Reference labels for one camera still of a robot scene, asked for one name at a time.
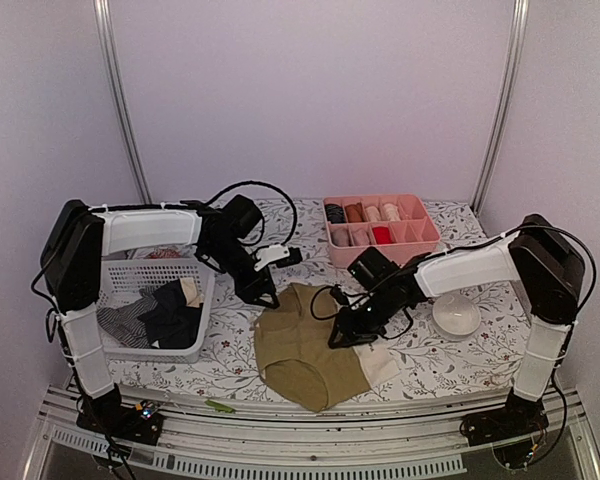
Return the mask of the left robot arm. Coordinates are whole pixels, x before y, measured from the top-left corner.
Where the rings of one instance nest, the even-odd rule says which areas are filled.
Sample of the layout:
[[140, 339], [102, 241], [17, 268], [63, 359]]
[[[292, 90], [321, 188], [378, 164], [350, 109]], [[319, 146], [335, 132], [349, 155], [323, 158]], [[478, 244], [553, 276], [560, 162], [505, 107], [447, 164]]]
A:
[[64, 205], [30, 287], [49, 303], [82, 393], [95, 399], [89, 415], [106, 433], [121, 433], [128, 426], [129, 415], [124, 406], [105, 396], [115, 383], [96, 314], [103, 258], [128, 250], [192, 245], [198, 260], [232, 277], [235, 293], [244, 303], [276, 307], [269, 267], [289, 258], [291, 249], [273, 244], [247, 251], [242, 240], [256, 213], [256, 205], [245, 197], [220, 209], [200, 201], [92, 207], [71, 200]]

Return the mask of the olive green underwear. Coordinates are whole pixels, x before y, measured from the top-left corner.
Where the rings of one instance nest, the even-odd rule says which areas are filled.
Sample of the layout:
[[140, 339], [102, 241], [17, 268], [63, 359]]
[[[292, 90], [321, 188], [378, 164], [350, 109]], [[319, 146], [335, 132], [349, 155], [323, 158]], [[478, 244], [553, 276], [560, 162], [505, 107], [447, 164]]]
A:
[[280, 306], [255, 320], [254, 352], [263, 383], [283, 398], [320, 412], [382, 385], [400, 373], [382, 342], [342, 349], [327, 345], [337, 312], [317, 286], [291, 283]]

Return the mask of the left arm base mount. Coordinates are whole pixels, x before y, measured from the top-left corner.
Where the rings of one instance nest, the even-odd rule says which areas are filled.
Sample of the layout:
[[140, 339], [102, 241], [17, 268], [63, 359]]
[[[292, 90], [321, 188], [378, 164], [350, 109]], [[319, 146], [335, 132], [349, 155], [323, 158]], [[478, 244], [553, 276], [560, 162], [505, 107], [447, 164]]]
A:
[[115, 384], [110, 392], [96, 399], [82, 397], [76, 425], [113, 439], [156, 446], [164, 423], [159, 409], [160, 404], [151, 400], [125, 406], [119, 386]]

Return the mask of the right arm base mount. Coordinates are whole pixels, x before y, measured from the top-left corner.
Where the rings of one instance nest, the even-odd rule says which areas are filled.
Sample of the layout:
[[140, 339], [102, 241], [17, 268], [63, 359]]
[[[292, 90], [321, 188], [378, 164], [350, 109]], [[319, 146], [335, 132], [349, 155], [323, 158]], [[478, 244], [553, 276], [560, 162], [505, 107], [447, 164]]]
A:
[[511, 390], [503, 406], [464, 416], [459, 432], [470, 446], [476, 446], [541, 432], [548, 426], [541, 399], [526, 400]]

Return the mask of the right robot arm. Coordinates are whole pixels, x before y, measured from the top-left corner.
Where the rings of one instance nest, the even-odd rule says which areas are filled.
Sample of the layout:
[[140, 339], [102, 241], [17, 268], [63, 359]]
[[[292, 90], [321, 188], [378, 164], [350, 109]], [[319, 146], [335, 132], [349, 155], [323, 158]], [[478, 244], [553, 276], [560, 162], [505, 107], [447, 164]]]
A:
[[379, 248], [366, 248], [348, 267], [362, 287], [358, 299], [333, 316], [332, 349], [370, 344], [397, 313], [446, 294], [502, 287], [527, 325], [525, 350], [511, 377], [516, 399], [497, 415], [497, 427], [517, 436], [532, 424], [579, 316], [590, 301], [599, 269], [591, 249], [575, 234], [531, 214], [521, 224], [471, 245], [421, 254], [399, 265]]

